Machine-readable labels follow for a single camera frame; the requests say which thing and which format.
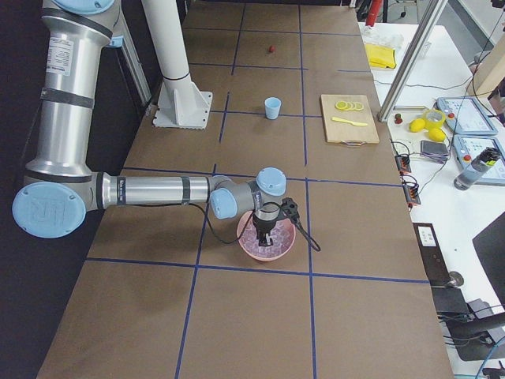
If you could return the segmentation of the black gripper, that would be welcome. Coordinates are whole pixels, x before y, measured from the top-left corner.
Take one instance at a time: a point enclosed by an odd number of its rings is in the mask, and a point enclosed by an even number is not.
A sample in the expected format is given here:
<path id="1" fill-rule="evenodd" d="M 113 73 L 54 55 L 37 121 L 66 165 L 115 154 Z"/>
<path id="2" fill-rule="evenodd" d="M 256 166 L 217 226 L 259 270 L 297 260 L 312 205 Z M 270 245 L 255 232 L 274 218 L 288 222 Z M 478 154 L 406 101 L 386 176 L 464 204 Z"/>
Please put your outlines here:
<path id="1" fill-rule="evenodd" d="M 270 233 L 279 218 L 280 207 L 281 205 L 278 203 L 269 201 L 254 212 L 252 223 L 256 229 L 259 246 L 264 246 L 264 236 L 267 236 L 268 245 L 273 244 L 273 239 L 270 236 Z"/>

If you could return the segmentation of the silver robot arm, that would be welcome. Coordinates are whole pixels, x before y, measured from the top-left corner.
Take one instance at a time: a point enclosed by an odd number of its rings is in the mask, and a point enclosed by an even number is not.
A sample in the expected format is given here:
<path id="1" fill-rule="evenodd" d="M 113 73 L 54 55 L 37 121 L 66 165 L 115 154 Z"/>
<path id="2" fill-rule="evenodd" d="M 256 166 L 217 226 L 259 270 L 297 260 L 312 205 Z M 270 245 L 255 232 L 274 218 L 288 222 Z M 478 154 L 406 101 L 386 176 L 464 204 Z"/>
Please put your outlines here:
<path id="1" fill-rule="evenodd" d="M 13 200 L 17 225 L 30 235 L 60 238 L 91 210 L 112 205 L 161 207 L 208 203 L 221 220 L 249 212 L 260 246 L 283 218 L 286 177 L 264 168 L 252 181 L 226 176 L 125 177 L 91 171 L 86 164 L 102 49 L 125 30 L 119 1 L 45 1 L 50 30 L 41 91 L 39 142 L 25 167 L 24 186 Z"/>

